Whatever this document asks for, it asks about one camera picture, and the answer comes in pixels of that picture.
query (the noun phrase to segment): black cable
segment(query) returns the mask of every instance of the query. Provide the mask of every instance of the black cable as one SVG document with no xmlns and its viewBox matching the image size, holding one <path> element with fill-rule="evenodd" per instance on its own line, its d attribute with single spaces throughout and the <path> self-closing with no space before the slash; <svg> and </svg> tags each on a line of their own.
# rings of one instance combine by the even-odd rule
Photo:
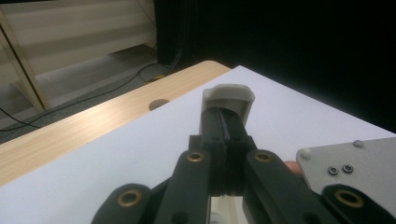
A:
<svg viewBox="0 0 396 224">
<path fill-rule="evenodd" d="M 46 113 L 46 114 L 44 114 L 44 115 L 39 116 L 39 117 L 36 118 L 36 119 L 31 120 L 31 121 L 28 122 L 28 123 L 23 122 L 23 121 L 20 121 L 20 120 L 18 120 L 18 119 L 15 119 L 17 122 L 20 122 L 20 123 L 22 123 L 23 125 L 22 125 L 22 126 L 19 126 L 19 127 L 11 128 L 11 129 L 2 129 L 2 130 L 0 130 L 0 133 L 14 131 L 14 130 L 17 130 L 17 129 L 19 129 L 19 128 L 23 128 L 23 127 L 25 127 L 25 126 L 31 126 L 31 127 L 34 127 L 34 128 L 39 129 L 39 128 L 41 128 L 41 127 L 32 125 L 32 123 L 35 122 L 35 121 L 37 121 L 37 120 L 39 120 L 39 119 L 42 119 L 42 118 L 46 117 L 46 116 L 49 115 L 49 114 L 55 113 L 55 112 L 57 112 L 57 111 L 60 111 L 60 110 L 62 110 L 62 109 L 65 109 L 65 108 L 67 108 L 67 107 L 70 107 L 70 106 L 72 106 L 72 105 L 77 105 L 77 104 L 80 104 L 80 103 L 89 101 L 89 100 L 91 100 L 91 99 L 97 98 L 97 97 L 99 97 L 99 96 L 103 96 L 103 95 L 106 95 L 106 94 L 111 93 L 111 92 L 113 92 L 113 91 L 116 91 L 116 90 L 120 89 L 121 87 L 125 86 L 126 84 L 128 84 L 129 82 L 131 82 L 135 77 L 139 76 L 140 73 L 141 73 L 143 70 L 145 70 L 146 68 L 151 67 L 151 66 L 153 66 L 153 65 L 157 65 L 157 64 L 162 65 L 162 64 L 160 64 L 160 63 L 150 63 L 150 64 L 148 64 L 148 65 L 146 65 L 146 66 L 140 68 L 139 71 L 137 71 L 137 73 L 136 73 L 134 76 L 132 76 L 132 77 L 131 77 L 130 79 L 128 79 L 126 82 L 122 83 L 121 85 L 119 85 L 118 87 L 116 87 L 115 89 L 113 89 L 113 90 L 111 90 L 111 91 L 106 91 L 106 92 L 104 92 L 104 93 L 101 93 L 101 94 L 98 94 L 98 95 L 94 95 L 94 96 L 92 96 L 92 97 L 90 97 L 90 98 L 87 98 L 87 99 L 84 99 L 84 100 L 81 100 L 81 101 L 77 101 L 77 102 L 75 102 L 75 103 L 73 103 L 73 104 L 71 104 L 71 105 L 66 105 L 66 106 L 63 106 L 63 107 L 61 107 L 61 108 L 52 110 L 52 111 L 50 111 L 50 112 L 48 112 L 48 113 Z M 1 109 L 1 111 L 3 111 L 7 116 L 9 116 L 10 118 L 14 119 L 14 118 L 13 118 L 12 116 L 10 116 L 4 109 L 2 109 L 1 107 L 0 107 L 0 109 Z"/>
<path fill-rule="evenodd" d="M 1 110 L 3 113 L 5 113 L 7 116 L 9 116 L 11 119 L 14 119 L 14 120 L 16 120 L 17 122 L 24 124 L 23 127 L 24 127 L 24 126 L 31 126 L 31 127 L 34 127 L 34 128 L 40 128 L 40 127 L 35 126 L 35 125 L 32 125 L 32 124 L 30 124 L 30 123 L 25 123 L 25 122 L 21 121 L 20 119 L 14 118 L 12 115 L 8 114 L 7 111 L 5 111 L 2 107 L 0 107 L 0 110 Z"/>
<path fill-rule="evenodd" d="M 149 54 L 150 55 L 157 55 L 156 50 L 157 50 L 157 43 L 155 43 L 154 47 L 151 49 L 151 52 Z"/>
<path fill-rule="evenodd" d="M 147 11 L 143 8 L 143 6 L 140 4 L 139 0 L 135 0 L 136 3 L 140 6 L 140 8 L 142 9 L 142 11 L 146 14 L 146 16 L 148 17 L 148 20 L 151 21 L 152 25 L 154 25 L 155 28 L 157 28 L 157 24 L 155 24 L 154 20 L 149 16 L 149 14 L 147 13 Z"/>
</svg>

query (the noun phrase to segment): black mechanical arm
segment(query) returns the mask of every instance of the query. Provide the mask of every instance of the black mechanical arm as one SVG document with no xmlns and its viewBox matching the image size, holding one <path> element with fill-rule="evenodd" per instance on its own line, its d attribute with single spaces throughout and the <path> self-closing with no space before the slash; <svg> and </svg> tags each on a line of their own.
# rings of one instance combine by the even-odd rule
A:
<svg viewBox="0 0 396 224">
<path fill-rule="evenodd" d="M 154 189 L 114 190 L 92 223 L 209 223 L 210 197 L 243 196 L 249 223 L 396 223 L 363 192 L 343 185 L 311 191 L 275 154 L 258 150 L 239 115 L 222 107 L 202 113 L 172 176 Z"/>
</svg>

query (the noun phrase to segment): wooden table edge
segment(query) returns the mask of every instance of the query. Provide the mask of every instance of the wooden table edge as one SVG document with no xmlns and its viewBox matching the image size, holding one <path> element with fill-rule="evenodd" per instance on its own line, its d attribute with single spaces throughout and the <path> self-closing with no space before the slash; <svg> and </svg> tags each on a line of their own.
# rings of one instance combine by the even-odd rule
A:
<svg viewBox="0 0 396 224">
<path fill-rule="evenodd" d="M 230 70 L 198 63 L 0 145 L 0 186 L 147 114 L 152 101 L 175 100 Z"/>
</svg>

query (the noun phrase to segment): white table surface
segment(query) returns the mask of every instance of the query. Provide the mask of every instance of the white table surface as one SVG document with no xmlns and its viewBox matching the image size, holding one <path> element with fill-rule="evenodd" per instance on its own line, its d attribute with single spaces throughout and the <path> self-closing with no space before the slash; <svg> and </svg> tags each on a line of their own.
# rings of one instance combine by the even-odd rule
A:
<svg viewBox="0 0 396 224">
<path fill-rule="evenodd" d="M 247 133 L 261 149 L 294 161 L 296 151 L 395 136 L 264 76 L 237 67 L 146 116 L 108 133 L 0 188 L 0 223 L 90 223 L 115 188 L 155 187 L 198 134 L 202 92 L 243 84 L 256 95 Z"/>
</svg>

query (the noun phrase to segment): black screw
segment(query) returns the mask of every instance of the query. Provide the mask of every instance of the black screw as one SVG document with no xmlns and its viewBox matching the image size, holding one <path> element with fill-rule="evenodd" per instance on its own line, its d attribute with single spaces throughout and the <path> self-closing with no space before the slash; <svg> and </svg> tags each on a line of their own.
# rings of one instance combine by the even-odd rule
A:
<svg viewBox="0 0 396 224">
<path fill-rule="evenodd" d="M 338 174 L 338 169 L 335 166 L 329 166 L 329 169 L 327 170 L 330 175 L 337 175 Z"/>
<path fill-rule="evenodd" d="M 343 165 L 343 171 L 347 174 L 350 174 L 353 172 L 353 166 L 351 166 L 349 164 L 345 164 L 345 165 Z"/>
</svg>

